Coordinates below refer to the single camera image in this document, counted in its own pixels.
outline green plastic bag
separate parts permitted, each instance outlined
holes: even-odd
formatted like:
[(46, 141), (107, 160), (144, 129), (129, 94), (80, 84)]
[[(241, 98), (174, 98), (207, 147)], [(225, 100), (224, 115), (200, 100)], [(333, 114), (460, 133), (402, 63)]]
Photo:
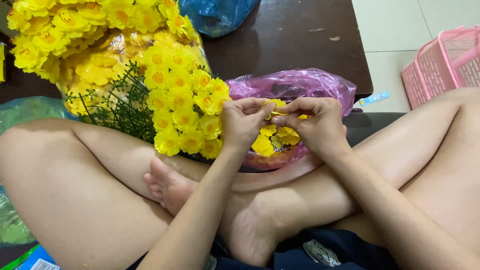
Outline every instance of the green plastic bag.
[[(65, 109), (60, 99), (19, 98), (0, 105), (0, 135), (14, 125), (45, 118), (78, 120)], [(0, 247), (27, 244), (33, 241), (35, 237), (18, 217), (5, 189), (0, 185)]]

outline pink plastic bag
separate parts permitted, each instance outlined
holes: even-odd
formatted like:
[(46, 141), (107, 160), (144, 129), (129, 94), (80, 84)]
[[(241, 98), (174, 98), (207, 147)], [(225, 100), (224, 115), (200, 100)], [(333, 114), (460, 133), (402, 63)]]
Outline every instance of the pink plastic bag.
[[(245, 75), (227, 80), (226, 83), (233, 100), (247, 97), (278, 98), (289, 103), (298, 97), (335, 98), (342, 104), (342, 117), (352, 111), (357, 89), (356, 85), (344, 78), (316, 68), (281, 71), (258, 78)], [(292, 147), (275, 149), (275, 154), (270, 157), (250, 150), (243, 164), (261, 170), (277, 169), (301, 158), (307, 151), (301, 142)]]

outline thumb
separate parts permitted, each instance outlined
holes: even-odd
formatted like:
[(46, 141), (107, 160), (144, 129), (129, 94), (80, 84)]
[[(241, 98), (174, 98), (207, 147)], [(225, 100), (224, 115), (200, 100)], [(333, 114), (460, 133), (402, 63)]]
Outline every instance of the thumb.
[(272, 123), (279, 126), (286, 126), (289, 128), (297, 129), (301, 120), (293, 115), (275, 116), (272, 118)]
[(258, 120), (263, 121), (265, 118), (270, 115), (273, 110), (276, 108), (276, 103), (275, 102), (268, 102), (264, 104), (256, 113), (254, 113), (255, 117), (258, 118)]

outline forearm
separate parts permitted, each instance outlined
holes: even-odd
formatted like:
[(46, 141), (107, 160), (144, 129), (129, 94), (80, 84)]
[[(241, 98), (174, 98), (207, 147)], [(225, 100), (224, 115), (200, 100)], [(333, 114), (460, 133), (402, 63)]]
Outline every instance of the forearm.
[(203, 267), (244, 154), (222, 150), (139, 270)]
[(408, 269), (480, 269), (479, 259), (408, 201), (353, 151), (327, 161), (363, 211), (372, 219), (389, 251)]

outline thigh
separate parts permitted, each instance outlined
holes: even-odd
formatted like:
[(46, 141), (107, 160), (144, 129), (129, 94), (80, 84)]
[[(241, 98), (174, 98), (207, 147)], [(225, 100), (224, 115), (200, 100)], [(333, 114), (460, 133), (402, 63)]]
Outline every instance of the thigh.
[(172, 217), (113, 177), (73, 131), (34, 126), (0, 138), (0, 178), (20, 217), (62, 269), (126, 269)]
[[(430, 162), (400, 190), (458, 240), (480, 254), (480, 108), (462, 105)], [(365, 214), (334, 224), (382, 245)]]

